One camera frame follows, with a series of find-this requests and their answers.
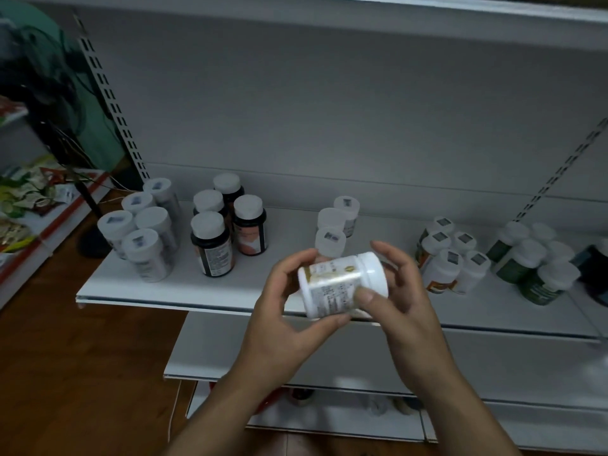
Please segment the person's right hand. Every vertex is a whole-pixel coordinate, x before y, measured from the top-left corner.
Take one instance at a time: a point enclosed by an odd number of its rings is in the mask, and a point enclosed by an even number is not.
[[[416,263],[388,243],[372,241],[371,247],[396,266],[385,266],[389,298],[359,287],[354,294],[355,301],[382,326],[399,377],[408,389],[422,400],[448,392],[462,376],[447,347]]]

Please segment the hand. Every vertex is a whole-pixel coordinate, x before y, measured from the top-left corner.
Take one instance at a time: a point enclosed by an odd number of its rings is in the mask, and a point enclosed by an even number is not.
[[[389,298],[359,287],[354,299],[382,326],[403,383],[425,400],[461,379],[460,372],[414,260],[388,243],[372,241],[371,247],[397,267],[385,266]]]
[[[260,394],[260,400],[288,382],[302,363],[350,320],[348,314],[332,315],[298,332],[283,319],[287,298],[299,288],[297,269],[311,264],[316,257],[317,250],[313,248],[277,263],[255,303],[231,373],[246,378]]]

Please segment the lower shelf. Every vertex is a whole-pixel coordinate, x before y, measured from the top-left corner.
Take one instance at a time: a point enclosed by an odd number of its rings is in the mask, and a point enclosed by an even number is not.
[[[601,454],[608,452],[607,413],[502,403],[487,405],[520,448]],[[426,438],[437,441],[426,411],[422,411],[422,422]]]
[[[188,407],[188,418],[208,395],[209,383],[199,381]],[[404,415],[389,408],[383,415],[375,416],[367,410],[365,399],[365,395],[355,393],[317,390],[312,403],[298,407],[283,397],[253,416],[249,427],[383,440],[424,440],[420,413]]]

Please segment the white pill bottle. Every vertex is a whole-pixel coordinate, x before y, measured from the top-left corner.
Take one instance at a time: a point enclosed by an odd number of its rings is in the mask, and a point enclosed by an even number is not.
[[[358,308],[355,289],[365,286],[388,297],[389,286],[380,259],[372,252],[311,264],[298,269],[306,315],[319,319]]]

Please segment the brown floor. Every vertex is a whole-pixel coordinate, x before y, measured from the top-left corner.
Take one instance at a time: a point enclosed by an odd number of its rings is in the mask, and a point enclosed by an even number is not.
[[[186,312],[79,309],[74,295],[98,264],[79,257],[73,234],[0,312],[3,456],[154,455],[167,442],[178,382],[162,373]],[[174,433],[193,387],[182,384]],[[242,446],[248,456],[439,454],[431,444],[262,430],[246,431]]]

